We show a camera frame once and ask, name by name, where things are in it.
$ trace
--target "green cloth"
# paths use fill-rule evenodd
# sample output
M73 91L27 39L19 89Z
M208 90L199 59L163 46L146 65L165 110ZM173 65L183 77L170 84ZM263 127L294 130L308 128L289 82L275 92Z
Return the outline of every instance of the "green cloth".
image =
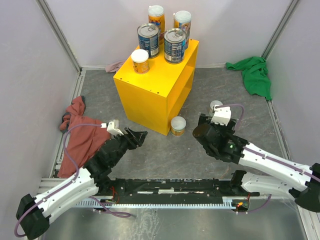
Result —
M267 100L272 99L270 95L271 81L267 77L267 63L263 57L253 56L235 64L227 62L225 66L229 70L243 70L242 79L249 94L257 94Z

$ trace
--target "yellow box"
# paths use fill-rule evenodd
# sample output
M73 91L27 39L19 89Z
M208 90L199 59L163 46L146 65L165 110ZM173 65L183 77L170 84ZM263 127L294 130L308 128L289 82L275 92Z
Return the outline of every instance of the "yellow box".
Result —
M149 59L150 70L135 73L129 57L113 79L128 119L167 135L171 119L178 115L192 88L199 41L190 39L184 60L166 62L164 44L157 57Z

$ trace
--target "wall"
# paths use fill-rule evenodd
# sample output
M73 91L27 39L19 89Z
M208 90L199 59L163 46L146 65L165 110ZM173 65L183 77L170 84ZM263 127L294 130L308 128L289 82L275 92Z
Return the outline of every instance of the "wall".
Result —
M47 0L82 67L126 59L138 45L148 7L162 5L166 29L173 13L192 14L190 37L200 40L197 66L260 56L290 0Z
M267 59L273 103L294 161L320 163L320 1L300 1Z
M78 73L35 0L0 1L0 33L0 239L11 240L20 198L48 177Z

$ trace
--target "red towel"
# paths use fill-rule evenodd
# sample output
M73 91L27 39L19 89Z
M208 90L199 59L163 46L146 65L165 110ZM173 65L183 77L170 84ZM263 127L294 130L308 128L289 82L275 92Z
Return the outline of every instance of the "red towel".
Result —
M78 124L101 124L97 119L83 116L86 109L85 98L83 96L76 97L70 106L65 110L62 117L60 131L66 132ZM73 129L67 146L70 156L81 168L88 159L94 156L99 148L110 139L110 133L106 128L94 126L80 126ZM76 168L70 159L64 155L61 168L58 173L59 178L68 178L76 172Z

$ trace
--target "tin can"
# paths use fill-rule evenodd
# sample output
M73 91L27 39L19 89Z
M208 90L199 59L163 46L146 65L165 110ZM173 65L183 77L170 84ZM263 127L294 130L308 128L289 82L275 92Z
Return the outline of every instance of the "tin can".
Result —
M182 116L175 116L171 120L171 133L174 136L182 136L185 133L186 120Z
M140 49L149 53L149 58L159 55L159 28L153 23L145 23L138 27Z
M146 50L137 49L131 54L133 69L137 74L145 74L149 71L149 54Z
M164 43L165 34L165 10L162 6L153 5L148 9L149 23L157 25L159 28L159 45Z
M164 59L171 64L181 63L185 58L186 34L172 28L164 34Z
M188 11L178 11L174 14L173 27L182 29L185 32L185 49L187 49L189 46L191 13Z

